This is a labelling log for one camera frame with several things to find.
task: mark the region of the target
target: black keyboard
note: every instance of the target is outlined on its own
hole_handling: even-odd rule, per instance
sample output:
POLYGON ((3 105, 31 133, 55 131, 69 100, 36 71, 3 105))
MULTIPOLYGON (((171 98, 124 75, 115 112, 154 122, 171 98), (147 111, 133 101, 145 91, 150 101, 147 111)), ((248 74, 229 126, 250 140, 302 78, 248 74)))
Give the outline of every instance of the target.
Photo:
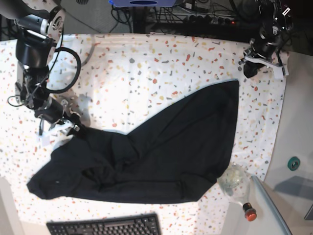
POLYGON ((157 215, 47 223, 51 235, 161 235, 157 215))

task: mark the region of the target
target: black fabric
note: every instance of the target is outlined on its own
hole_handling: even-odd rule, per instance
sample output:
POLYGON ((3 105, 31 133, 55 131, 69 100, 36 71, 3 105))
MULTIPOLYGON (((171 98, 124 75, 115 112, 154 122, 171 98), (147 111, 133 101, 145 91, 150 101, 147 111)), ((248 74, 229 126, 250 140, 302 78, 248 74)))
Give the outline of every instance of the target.
POLYGON ((229 164, 238 81, 206 87, 128 135, 88 129, 51 154, 28 183, 42 199, 122 203, 198 201, 229 164))

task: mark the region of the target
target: plastic bottle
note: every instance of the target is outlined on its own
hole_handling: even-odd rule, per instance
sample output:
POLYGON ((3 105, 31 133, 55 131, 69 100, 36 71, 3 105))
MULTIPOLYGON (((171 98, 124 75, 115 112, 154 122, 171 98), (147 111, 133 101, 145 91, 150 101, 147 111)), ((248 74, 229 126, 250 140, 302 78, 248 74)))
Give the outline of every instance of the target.
POLYGON ((256 219, 256 210, 249 203, 250 180, 246 172, 237 164, 230 164, 223 175, 217 179, 223 193, 231 202, 243 207, 248 221, 256 219))

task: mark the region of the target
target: confetti-patterned tablecloth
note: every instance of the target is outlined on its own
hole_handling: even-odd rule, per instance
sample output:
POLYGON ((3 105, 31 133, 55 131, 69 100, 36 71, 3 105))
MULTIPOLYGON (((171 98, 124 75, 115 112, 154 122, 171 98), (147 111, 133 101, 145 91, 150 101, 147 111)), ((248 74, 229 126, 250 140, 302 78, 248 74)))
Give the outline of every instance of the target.
MULTIPOLYGON (((46 201, 26 183, 50 160, 65 137, 40 147, 39 120, 26 107, 13 108, 17 77, 15 41, 0 43, 0 176, 11 184, 22 221, 44 224, 156 212, 163 234, 220 233, 228 200, 214 185, 198 202, 178 205, 118 204, 60 197, 46 201)), ((212 84, 238 79, 240 102, 232 161, 264 179, 271 159, 283 103, 285 80, 266 68, 252 79, 238 71, 248 45, 172 35, 69 35, 64 46, 79 53, 83 68, 63 96, 83 115, 83 123, 128 133, 185 96, 212 84)), ((74 58, 62 52, 49 86, 62 88, 75 73, 74 58)))

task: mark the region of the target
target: wire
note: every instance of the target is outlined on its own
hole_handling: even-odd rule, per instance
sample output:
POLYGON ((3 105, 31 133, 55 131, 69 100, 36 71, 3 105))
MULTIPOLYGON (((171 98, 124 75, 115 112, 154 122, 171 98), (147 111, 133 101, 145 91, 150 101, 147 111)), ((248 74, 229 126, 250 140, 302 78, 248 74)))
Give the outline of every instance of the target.
POLYGON ((178 18, 181 22, 184 22, 180 17, 178 17, 177 15, 175 15, 173 12, 170 12, 169 10, 167 10, 166 8, 164 8, 167 12, 169 12, 171 15, 175 16, 176 18, 178 18))
POLYGON ((130 13, 126 11, 125 8, 116 8, 112 5, 112 9, 111 9, 111 15, 112 17, 117 21, 117 24, 110 30, 110 33, 113 32, 113 30, 117 27, 118 23, 122 23, 122 24, 127 24, 129 27, 129 32, 132 33, 133 29, 132 29, 132 25, 131 25, 131 16, 130 13), (122 20, 121 16, 120 16, 120 11, 123 12, 124 16, 125 16, 125 21, 122 20))
MULTIPOLYGON (((64 36, 64 27, 63 27, 63 29, 62 29, 62 36, 61 36, 61 44, 60 44, 60 47, 62 46, 62 43, 63 43, 63 36, 64 36)), ((56 62, 57 62, 57 60, 58 60, 59 54, 60 54, 60 52, 58 52, 58 54, 57 54, 57 56, 56 56, 56 58, 55 58, 55 60, 54 60, 54 62, 53 62, 53 64, 52 64, 52 66, 51 66, 49 72, 47 73, 47 75, 44 77, 44 79, 38 84, 38 86, 34 89, 34 91, 33 91, 33 92, 30 94, 30 96, 28 97, 28 99, 27 99, 27 101, 26 101, 26 105, 29 103, 29 100, 34 97, 34 94, 35 94, 36 91, 39 89, 39 87, 40 87, 45 81, 48 80, 49 75, 50 75, 51 71, 53 70, 53 67, 55 66, 55 64, 56 64, 56 62)))
POLYGON ((102 33, 102 32, 100 32, 99 30, 97 30, 97 29, 91 27, 90 25, 86 24, 85 22, 81 21, 80 19, 76 18, 75 16, 73 16, 73 15, 72 15, 71 13, 69 13, 68 11, 65 10, 65 12, 66 12, 69 16, 71 16, 73 19, 75 19, 76 21, 78 21, 79 23, 81 23, 81 24, 87 26, 88 28, 90 28, 90 29, 96 31, 97 33, 102 33))
POLYGON ((116 22, 116 24, 114 25, 114 27, 109 31, 109 33, 112 33, 113 30, 115 30, 115 28, 118 26, 119 22, 116 22))
POLYGON ((255 18, 255 19, 246 19, 245 17, 243 17, 240 12, 238 11, 237 7, 236 7, 236 4, 234 3, 234 0, 229 0, 229 3, 231 5, 231 7, 233 8, 233 11, 236 13, 236 15, 244 22, 246 23, 252 23, 252 22, 256 22, 259 20, 260 18, 260 15, 258 18, 255 18))
POLYGON ((21 106, 24 105, 24 103, 23 103, 23 104, 18 104, 18 105, 14 105, 14 104, 11 104, 11 103, 10 103, 10 99, 11 99, 11 98, 16 98, 17 96, 19 96, 19 95, 17 94, 17 95, 12 95, 12 96, 8 97, 7 102, 8 102, 8 104, 11 105, 12 107, 16 107, 16 108, 17 108, 17 107, 21 107, 21 106))
POLYGON ((57 49, 55 50, 55 52, 57 52, 57 53, 60 53, 61 51, 68 52, 68 53, 70 53, 72 56, 75 57, 75 59, 76 59, 76 61, 77 61, 77 70, 76 70, 76 74, 75 74, 73 80, 72 80, 71 83, 70 83, 68 86, 66 86, 65 88, 59 89, 59 90, 50 90, 50 89, 48 89, 48 88, 45 89, 47 92, 49 92, 49 93, 51 93, 51 94, 61 94, 61 93, 65 93, 65 92, 67 92, 69 89, 71 89, 71 88, 74 86, 74 84, 77 82, 77 80, 78 80, 78 78, 79 78, 80 70, 81 70, 81 68, 82 68, 82 62, 81 62, 81 60, 80 60, 80 58, 79 58, 79 55, 78 55, 75 51, 73 51, 72 49, 66 48, 66 47, 59 47, 59 48, 57 48, 57 49))
POLYGON ((229 9, 228 7, 225 7, 225 6, 223 6, 223 5, 219 4, 219 3, 216 3, 216 2, 212 3, 212 5, 217 5, 217 6, 219 6, 219 7, 224 8, 225 10, 234 12, 233 10, 229 9))

